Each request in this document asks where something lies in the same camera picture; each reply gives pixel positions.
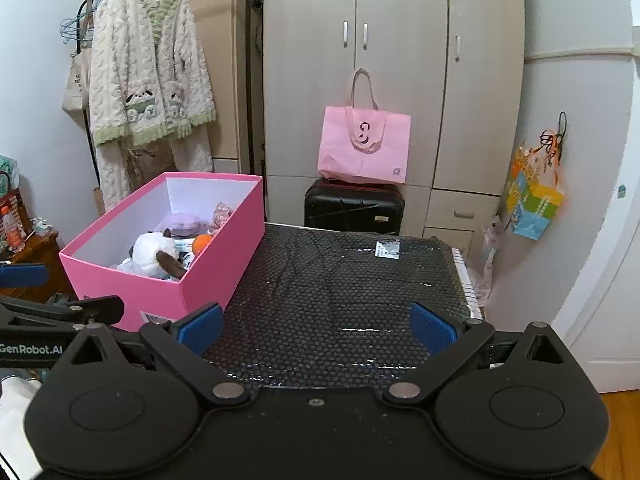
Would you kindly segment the pink floral scrunchie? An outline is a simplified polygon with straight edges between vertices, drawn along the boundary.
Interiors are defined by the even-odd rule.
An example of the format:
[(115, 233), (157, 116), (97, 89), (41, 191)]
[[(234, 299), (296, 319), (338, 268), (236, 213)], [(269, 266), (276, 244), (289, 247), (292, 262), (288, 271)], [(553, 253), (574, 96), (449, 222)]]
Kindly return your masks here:
[(220, 229), (224, 227), (233, 213), (234, 209), (232, 207), (223, 202), (220, 202), (213, 212), (213, 217), (208, 224), (207, 232), (209, 232), (210, 235), (215, 235)]

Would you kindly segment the pink cardboard box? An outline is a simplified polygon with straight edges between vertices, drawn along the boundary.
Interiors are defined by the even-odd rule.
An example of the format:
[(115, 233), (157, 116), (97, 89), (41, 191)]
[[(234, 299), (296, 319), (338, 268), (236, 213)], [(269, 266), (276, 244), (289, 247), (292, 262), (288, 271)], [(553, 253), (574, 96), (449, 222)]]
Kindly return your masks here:
[(165, 172), (61, 252), (80, 299), (115, 295), (117, 327), (175, 321), (227, 307), (265, 234), (262, 180), (250, 174)]

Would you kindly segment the white brown plush toy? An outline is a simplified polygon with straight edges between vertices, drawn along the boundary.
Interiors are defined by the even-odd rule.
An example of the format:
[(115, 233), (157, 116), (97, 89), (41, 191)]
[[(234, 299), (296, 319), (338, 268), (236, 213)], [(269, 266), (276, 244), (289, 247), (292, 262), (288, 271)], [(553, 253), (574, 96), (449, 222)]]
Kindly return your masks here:
[(115, 266), (115, 270), (144, 278), (180, 281), (186, 268), (179, 257), (180, 252), (169, 230), (147, 232), (136, 239), (129, 249), (129, 256)]

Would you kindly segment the orange ball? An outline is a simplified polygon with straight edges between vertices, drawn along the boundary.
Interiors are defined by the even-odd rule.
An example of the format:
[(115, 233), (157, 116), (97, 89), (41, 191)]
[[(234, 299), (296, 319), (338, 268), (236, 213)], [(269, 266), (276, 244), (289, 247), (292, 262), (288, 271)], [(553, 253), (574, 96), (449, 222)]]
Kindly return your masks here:
[(200, 234), (194, 238), (191, 244), (191, 250), (194, 256), (198, 256), (212, 241), (213, 237), (210, 234)]

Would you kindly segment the small clear plastic packet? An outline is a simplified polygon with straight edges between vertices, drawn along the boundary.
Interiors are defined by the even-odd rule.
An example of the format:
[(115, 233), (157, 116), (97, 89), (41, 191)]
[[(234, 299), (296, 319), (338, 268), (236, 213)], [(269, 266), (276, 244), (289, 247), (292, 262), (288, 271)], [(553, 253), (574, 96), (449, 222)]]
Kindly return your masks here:
[(375, 257), (398, 260), (400, 257), (399, 240), (378, 240), (375, 243)]

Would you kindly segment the purple plush toy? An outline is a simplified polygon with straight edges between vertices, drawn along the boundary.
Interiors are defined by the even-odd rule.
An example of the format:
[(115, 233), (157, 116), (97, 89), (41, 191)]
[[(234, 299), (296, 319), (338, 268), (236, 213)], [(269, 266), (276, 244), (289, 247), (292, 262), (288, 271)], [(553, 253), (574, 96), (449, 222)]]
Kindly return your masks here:
[(204, 234), (207, 231), (208, 223), (190, 212), (174, 212), (168, 214), (153, 229), (154, 232), (170, 231), (175, 238), (192, 238)]

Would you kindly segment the black suitcase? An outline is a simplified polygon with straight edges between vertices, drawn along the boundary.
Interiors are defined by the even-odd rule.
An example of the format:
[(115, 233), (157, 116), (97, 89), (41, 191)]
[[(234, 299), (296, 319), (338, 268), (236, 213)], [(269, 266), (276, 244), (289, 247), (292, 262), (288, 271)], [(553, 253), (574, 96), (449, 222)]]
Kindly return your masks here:
[(341, 232), (399, 234), (405, 200), (396, 185), (315, 180), (305, 193), (304, 226)]

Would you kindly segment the colourful hanging gift bag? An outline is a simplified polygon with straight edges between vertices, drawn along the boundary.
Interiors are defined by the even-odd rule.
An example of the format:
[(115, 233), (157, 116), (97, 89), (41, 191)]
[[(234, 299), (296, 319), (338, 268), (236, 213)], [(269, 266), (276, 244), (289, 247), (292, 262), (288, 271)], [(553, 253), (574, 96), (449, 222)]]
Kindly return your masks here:
[(564, 200), (561, 157), (567, 116), (559, 114), (555, 130), (546, 129), (533, 148), (515, 150), (506, 186), (506, 212), (512, 232), (539, 240)]

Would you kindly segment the pink paper tote bag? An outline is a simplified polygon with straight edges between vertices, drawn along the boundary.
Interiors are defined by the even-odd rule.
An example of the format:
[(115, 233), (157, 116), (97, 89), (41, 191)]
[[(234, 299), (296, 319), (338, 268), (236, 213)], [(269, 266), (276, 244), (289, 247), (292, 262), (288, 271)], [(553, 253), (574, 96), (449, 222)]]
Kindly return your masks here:
[(360, 68), (352, 74), (343, 106), (329, 106), (323, 117), (318, 173), (348, 183), (404, 184), (407, 180), (411, 117), (388, 112), (371, 102), (355, 106), (356, 82), (369, 78)]

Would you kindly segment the cream green knit cardigan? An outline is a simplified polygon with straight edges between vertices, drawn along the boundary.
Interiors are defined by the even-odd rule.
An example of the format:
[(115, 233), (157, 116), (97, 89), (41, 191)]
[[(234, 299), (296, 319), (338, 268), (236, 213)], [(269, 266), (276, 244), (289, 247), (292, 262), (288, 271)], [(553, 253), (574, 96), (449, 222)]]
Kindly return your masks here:
[(161, 145), (180, 171), (213, 170), (206, 126), (217, 110), (188, 0), (103, 0), (91, 51), (90, 128), (105, 209), (134, 192), (137, 157)]

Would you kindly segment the black clothes rack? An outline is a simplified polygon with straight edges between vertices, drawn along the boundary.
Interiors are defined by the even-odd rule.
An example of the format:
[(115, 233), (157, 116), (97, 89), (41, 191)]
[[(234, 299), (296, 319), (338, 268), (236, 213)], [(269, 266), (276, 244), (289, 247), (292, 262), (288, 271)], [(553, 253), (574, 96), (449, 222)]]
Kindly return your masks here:
[(70, 55), (70, 73), (68, 74), (62, 109), (70, 116), (81, 114), (85, 128), (89, 153), (96, 182), (93, 197), (98, 213), (103, 214), (104, 203), (100, 189), (100, 170), (96, 147), (94, 146), (89, 113), (90, 68), (92, 42), (94, 33), (94, 14), (103, 0), (84, 0), (75, 16), (63, 20), (60, 24), (60, 35), (63, 41), (75, 43), (75, 51)]

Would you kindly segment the beige wardrobe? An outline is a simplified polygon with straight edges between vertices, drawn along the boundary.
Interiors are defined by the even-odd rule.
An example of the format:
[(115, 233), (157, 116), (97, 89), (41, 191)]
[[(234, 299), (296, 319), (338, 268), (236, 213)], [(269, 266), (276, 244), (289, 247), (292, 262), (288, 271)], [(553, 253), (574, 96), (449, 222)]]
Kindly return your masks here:
[(323, 116), (349, 93), (411, 118), (401, 233), (472, 252), (514, 142), (524, 0), (264, 0), (268, 214), (302, 224)]

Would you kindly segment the white refrigerator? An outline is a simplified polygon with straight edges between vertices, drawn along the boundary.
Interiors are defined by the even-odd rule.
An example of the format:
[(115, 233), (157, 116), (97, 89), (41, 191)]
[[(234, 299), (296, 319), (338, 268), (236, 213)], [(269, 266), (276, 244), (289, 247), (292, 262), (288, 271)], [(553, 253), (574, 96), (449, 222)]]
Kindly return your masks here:
[(549, 323), (601, 392), (639, 385), (639, 0), (525, 0), (516, 140), (562, 131), (565, 198), (503, 234), (486, 312)]

